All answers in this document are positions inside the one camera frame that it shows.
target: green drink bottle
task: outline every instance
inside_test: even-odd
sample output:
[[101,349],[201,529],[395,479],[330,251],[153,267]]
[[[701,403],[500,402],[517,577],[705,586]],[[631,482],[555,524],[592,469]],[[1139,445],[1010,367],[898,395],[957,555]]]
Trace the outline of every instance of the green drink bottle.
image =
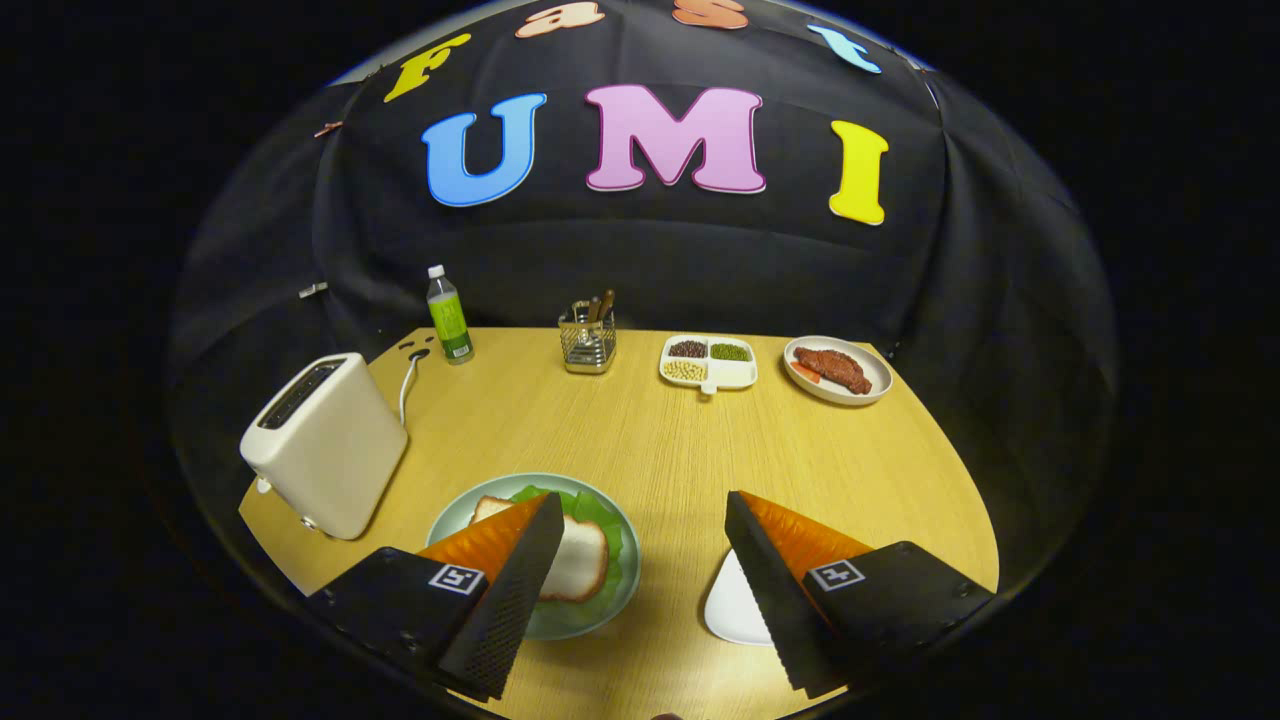
[[461,365],[475,357],[476,350],[467,333],[467,322],[462,316],[462,302],[458,301],[458,288],[444,278],[444,265],[433,265],[426,270],[431,278],[426,291],[426,307],[435,323],[435,334],[444,347],[444,359],[449,365]]

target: toast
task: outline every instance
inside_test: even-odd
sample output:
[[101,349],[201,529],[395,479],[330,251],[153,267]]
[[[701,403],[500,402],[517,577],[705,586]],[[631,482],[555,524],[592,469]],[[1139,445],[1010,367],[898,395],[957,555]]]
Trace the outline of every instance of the toast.
[[480,498],[480,502],[476,503],[476,511],[474,515],[471,515],[471,521],[467,524],[475,525],[476,523],[484,520],[489,515],[493,515],[495,512],[502,512],[503,510],[511,507],[512,505],[515,505],[515,502],[509,500],[502,500],[500,497],[493,497],[486,495]]
[[[484,496],[476,503],[471,523],[502,512],[515,505],[509,500]],[[563,600],[586,602],[604,587],[604,574],[609,568],[609,541],[595,523],[579,523],[564,515],[564,533],[543,582],[538,600]]]

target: metal mesh cup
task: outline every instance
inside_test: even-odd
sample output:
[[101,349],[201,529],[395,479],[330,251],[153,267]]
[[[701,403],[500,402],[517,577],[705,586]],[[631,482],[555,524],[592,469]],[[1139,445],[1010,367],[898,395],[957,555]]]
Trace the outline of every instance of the metal mesh cup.
[[559,316],[561,351],[570,373],[599,375],[613,364],[618,334],[613,328],[613,310],[594,323],[586,322],[591,304],[579,300]]

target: white dish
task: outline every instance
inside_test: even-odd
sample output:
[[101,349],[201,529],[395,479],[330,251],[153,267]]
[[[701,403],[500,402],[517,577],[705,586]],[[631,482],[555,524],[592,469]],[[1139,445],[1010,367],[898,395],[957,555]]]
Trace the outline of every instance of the white dish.
[[[668,355],[671,352],[671,346],[677,342],[685,342],[686,340],[694,340],[701,342],[707,346],[705,357],[672,357]],[[748,360],[716,360],[710,356],[713,345],[732,345],[746,350]],[[685,380],[669,375],[667,373],[666,365],[673,360],[687,360],[699,368],[707,370],[705,380]],[[662,355],[658,356],[658,374],[663,377],[669,383],[677,386],[699,387],[707,395],[714,395],[717,389],[741,389],[744,387],[751,387],[755,380],[759,379],[760,372],[755,364],[755,351],[751,346],[741,340],[733,340],[731,337],[716,337],[716,336],[701,336],[701,334],[673,334],[667,338],[666,345],[662,346]]]
[[[836,350],[849,355],[856,360],[859,365],[861,365],[863,375],[865,375],[872,383],[872,391],[867,395],[854,395],[849,392],[847,387],[837,382],[828,380],[827,378],[822,378],[822,380],[815,383],[801,375],[795,368],[791,366],[791,363],[796,359],[796,347],[805,347],[808,350]],[[888,365],[886,365],[883,360],[849,341],[835,337],[810,334],[792,340],[782,351],[782,365],[786,368],[787,374],[791,375],[791,379],[805,391],[840,405],[870,405],[881,397],[884,397],[884,393],[893,387],[893,373],[890,372]]]
[[721,564],[712,592],[707,594],[703,610],[707,629],[731,643],[773,647],[773,638],[764,625],[764,616],[755,603],[755,594],[746,582],[742,565],[732,550]]

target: pink letter m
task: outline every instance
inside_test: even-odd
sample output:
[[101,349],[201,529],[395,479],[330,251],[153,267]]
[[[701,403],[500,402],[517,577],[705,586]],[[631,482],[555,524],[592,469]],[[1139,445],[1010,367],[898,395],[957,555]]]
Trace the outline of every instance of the pink letter m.
[[755,169],[751,117],[764,104],[744,90],[712,87],[676,119],[643,85],[612,85],[586,94],[600,108],[600,167],[586,176],[591,190],[632,190],[644,172],[631,161],[631,141],[649,159],[666,184],[676,184],[694,150],[703,145],[703,165],[694,183],[717,192],[760,192],[764,176]]

